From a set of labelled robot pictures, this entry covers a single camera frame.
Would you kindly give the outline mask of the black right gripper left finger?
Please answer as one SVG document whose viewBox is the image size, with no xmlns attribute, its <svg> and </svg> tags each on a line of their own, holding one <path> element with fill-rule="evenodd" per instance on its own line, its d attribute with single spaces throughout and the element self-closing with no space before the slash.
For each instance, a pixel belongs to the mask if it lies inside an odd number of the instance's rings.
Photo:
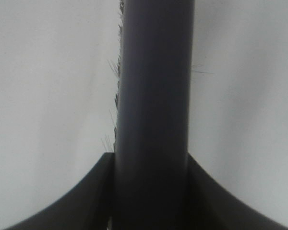
<svg viewBox="0 0 288 230">
<path fill-rule="evenodd" d="M 114 153 L 106 152 L 63 197 L 11 230 L 105 230 L 111 213 Z"/>
</svg>

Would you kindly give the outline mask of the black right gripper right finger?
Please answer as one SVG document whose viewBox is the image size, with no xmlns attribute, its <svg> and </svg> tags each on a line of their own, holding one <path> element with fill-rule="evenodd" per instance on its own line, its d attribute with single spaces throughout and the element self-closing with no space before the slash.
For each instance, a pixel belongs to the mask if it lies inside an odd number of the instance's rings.
<svg viewBox="0 0 288 230">
<path fill-rule="evenodd" d="M 188 230 L 287 230 L 237 199 L 188 156 Z"/>
</svg>

